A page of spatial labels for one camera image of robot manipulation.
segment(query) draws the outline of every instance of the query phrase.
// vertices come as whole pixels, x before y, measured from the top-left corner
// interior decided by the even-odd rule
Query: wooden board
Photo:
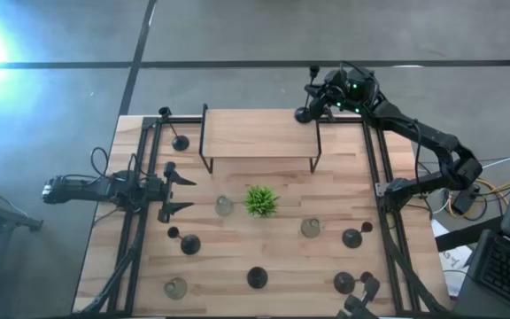
[[[142,117],[120,118],[110,171],[124,169],[130,153],[136,152],[141,121]],[[174,151],[170,146],[174,135],[170,128],[163,128],[157,172],[167,161],[174,161],[181,176],[197,183],[175,185],[174,201],[196,204],[177,213],[170,224],[158,222],[160,204],[151,205],[134,315],[334,316],[345,300],[333,287],[334,275],[339,271],[354,277],[363,271],[374,274],[381,281],[381,289],[368,308],[377,315],[394,315],[359,124],[321,126],[323,155],[313,175],[308,170],[308,159],[218,159],[213,175],[209,175],[197,154],[199,125],[179,124],[176,129],[188,136],[190,147],[185,152]],[[386,134],[386,139],[395,176],[412,177],[410,142],[395,134]],[[149,138],[146,159],[150,145]],[[281,196],[274,218],[255,219],[245,212],[243,196],[253,184],[272,186]],[[235,211],[225,218],[214,211],[221,194],[235,202]],[[100,205],[98,214],[110,208]],[[311,217],[322,223],[321,234],[314,239],[300,233],[300,223]],[[408,207],[403,210],[403,218],[415,271],[436,298],[449,305],[426,212]],[[372,222],[374,230],[364,234],[361,247],[346,248],[342,232],[360,229],[363,222]],[[119,213],[93,229],[74,309],[86,306],[112,273],[121,224]],[[179,241],[166,235],[170,226],[179,227],[183,235],[198,235],[202,240],[199,253],[185,256]],[[269,275],[267,286],[261,290],[253,290],[246,282],[247,271],[255,266],[265,268]],[[170,300],[163,293],[164,283],[176,276],[188,283],[189,292],[182,300]],[[407,300],[406,285],[403,277],[399,278]],[[362,287],[356,285],[358,295]],[[120,307],[124,298],[122,292]]]
[[[208,110],[204,156],[310,158],[318,155],[314,122],[294,121],[294,110]]]

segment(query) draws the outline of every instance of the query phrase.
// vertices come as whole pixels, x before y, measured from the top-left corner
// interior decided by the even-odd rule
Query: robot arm
[[[173,203],[173,183],[196,185],[176,173],[173,162],[165,164],[163,176],[166,182],[156,175],[149,175],[139,183],[135,171],[120,171],[109,177],[100,177],[91,182],[73,179],[69,175],[51,178],[42,189],[42,200],[47,204],[62,204],[72,199],[110,202],[126,211],[137,211],[144,199],[161,201],[158,220],[170,221],[170,216],[193,203]]]
[[[305,91],[313,98],[308,108],[312,119],[331,114],[330,107],[359,113],[373,128],[390,130],[433,151],[440,169],[419,181],[397,178],[386,185],[380,198],[387,212],[401,209],[415,194],[447,188],[452,191],[467,189],[482,173],[474,154],[463,146],[456,136],[446,134],[418,122],[400,112],[379,91],[374,73],[354,67],[349,73],[341,66],[330,71],[323,84],[308,84]]]

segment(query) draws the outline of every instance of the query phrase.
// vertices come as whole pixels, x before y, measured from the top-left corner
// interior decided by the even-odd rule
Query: wire
[[[432,172],[430,172],[430,170],[427,169],[426,166],[424,166],[424,164],[418,162],[418,165],[422,166],[422,168],[424,168],[424,170],[427,171],[429,174],[432,174]]]
[[[448,206],[448,203],[450,202],[450,198],[448,197],[448,200],[446,200],[444,202],[444,205],[442,207],[440,207],[438,210],[436,210],[433,214],[438,214],[440,212],[442,212],[443,210],[446,209],[446,207]]]
[[[492,191],[493,188],[491,187],[490,184],[483,184],[487,187],[489,187],[489,190]],[[499,199],[499,195],[497,194],[497,192],[494,192],[493,195],[495,195],[495,198],[497,199],[497,204],[499,206],[499,216],[502,216],[503,215],[503,205],[501,204],[501,200]]]
[[[102,171],[102,172],[100,172],[97,169],[96,163],[94,162],[94,154],[96,153],[96,151],[100,151],[104,155],[104,157],[105,157],[105,167],[104,167],[104,171]],[[94,147],[92,152],[89,154],[89,162],[92,165],[92,167],[94,168],[94,170],[96,171],[96,173],[98,175],[100,175],[100,177],[102,177],[102,178],[113,178],[116,181],[120,181],[120,182],[125,182],[126,181],[126,180],[124,180],[122,178],[119,178],[119,177],[109,177],[109,176],[105,175],[105,172],[107,171],[107,167],[109,166],[109,163],[110,163],[110,158],[109,158],[109,156],[107,156],[107,152],[103,148],[101,148],[99,146]]]
[[[487,213],[487,198],[484,198],[484,206],[483,206],[483,210],[482,212],[479,214],[479,216],[475,217],[475,218],[471,218],[471,217],[468,217],[468,213],[465,213],[464,214],[464,218],[466,218],[468,221],[470,222],[477,222],[479,221],[480,219],[483,218],[483,216],[485,215],[485,213]]]
[[[494,163],[491,163],[491,164],[487,164],[487,165],[485,165],[484,167],[482,167],[482,169],[485,169],[485,168],[487,168],[487,167],[492,167],[492,166],[495,166],[495,165],[497,165],[497,164],[504,163],[504,162],[509,161],[509,160],[510,160],[510,158],[502,159],[502,160],[498,160],[498,161],[496,161],[496,162],[494,162]]]
[[[94,228],[94,226],[96,226],[97,222],[103,220],[105,217],[115,213],[115,212],[118,212],[120,209],[118,207],[116,207],[115,209],[113,209],[111,212],[103,215],[103,216],[100,216],[99,218],[97,218],[93,223],[92,223],[92,228]]]
[[[495,159],[478,159],[477,161],[479,161],[479,162],[483,162],[483,161],[495,161],[495,160],[505,160],[505,159],[508,159],[508,158],[510,158],[510,156],[499,157],[499,158],[495,158]],[[425,161],[424,163],[425,164],[438,164],[437,161]]]
[[[414,158],[414,177],[416,178],[416,185],[418,186],[419,193],[422,195],[422,188],[421,188],[421,180],[418,177],[418,159],[421,156],[421,140],[422,140],[422,133],[421,128],[416,123],[416,120],[414,122],[410,123],[414,125],[414,128],[416,129],[416,133],[418,134],[418,140],[417,140],[417,147],[416,147],[416,157]],[[429,219],[432,221],[432,218],[434,217],[434,213],[432,212],[432,208],[430,207],[429,202],[426,200],[426,196],[422,195],[422,199],[424,200],[424,203],[426,204],[426,207],[429,210]]]
[[[137,161],[137,155],[135,153],[131,153],[131,158],[129,158],[129,163],[127,164],[127,171],[131,171],[131,162],[133,161],[133,159],[135,159],[136,167],[139,169],[139,172],[141,172],[141,174],[147,177],[154,176],[154,174],[147,174],[143,172],[143,169],[141,168],[143,164]]]

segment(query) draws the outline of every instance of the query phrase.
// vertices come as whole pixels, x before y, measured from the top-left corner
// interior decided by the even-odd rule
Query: black pole
[[[390,167],[390,157],[387,150],[387,143],[385,142],[385,135],[381,129],[377,129],[377,138],[379,140],[379,149],[381,150],[381,160],[383,169],[385,170],[385,178],[387,179],[387,183],[390,183],[394,177],[392,168]],[[400,252],[405,256],[405,261],[408,262],[408,264],[412,267],[413,263],[411,261],[411,254],[408,250],[408,243],[406,242],[403,217],[399,210],[393,213],[393,217],[395,220],[395,231],[397,232],[398,247],[400,248]],[[408,279],[405,278],[405,280],[406,288],[408,289],[408,297],[411,300],[413,311],[421,310],[421,304],[419,302],[416,290],[411,286],[411,283],[408,281]]]
[[[388,231],[389,224],[387,223],[387,215],[379,206],[379,198],[377,197],[377,192],[375,191],[375,184],[379,183],[379,171],[377,170],[377,162],[375,161],[375,150],[373,148],[373,141],[371,140],[371,132],[369,131],[369,126],[365,122],[362,123],[362,126],[363,135],[365,137],[365,145],[367,148],[367,158],[369,159],[369,170],[371,171],[371,179],[374,188],[373,193],[375,195],[375,205],[377,206],[379,223],[381,224],[382,243],[385,251],[385,261],[387,262],[387,272],[389,273],[390,293],[393,298],[396,315],[398,315],[401,311],[403,311],[403,297],[400,294],[397,267],[395,265],[395,261],[390,256],[387,244],[389,240],[393,239],[390,237],[390,233]]]

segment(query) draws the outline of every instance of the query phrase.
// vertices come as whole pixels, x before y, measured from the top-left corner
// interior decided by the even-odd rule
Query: gray floor
[[[130,61],[146,0],[0,1],[8,62]],[[143,60],[510,59],[510,1],[159,0]],[[480,159],[510,155],[510,67],[378,68],[401,109],[456,134]],[[128,69],[0,71],[0,192],[45,220],[18,229],[0,268],[0,318],[67,314],[95,204],[48,206],[44,181],[91,173],[110,147]],[[292,108],[307,70],[141,70],[129,114],[164,105]],[[427,151],[421,159],[433,160]],[[510,181],[510,162],[483,177]],[[439,201],[432,200],[433,207]],[[497,214],[490,208],[488,216]],[[451,229],[466,225],[445,213]]]

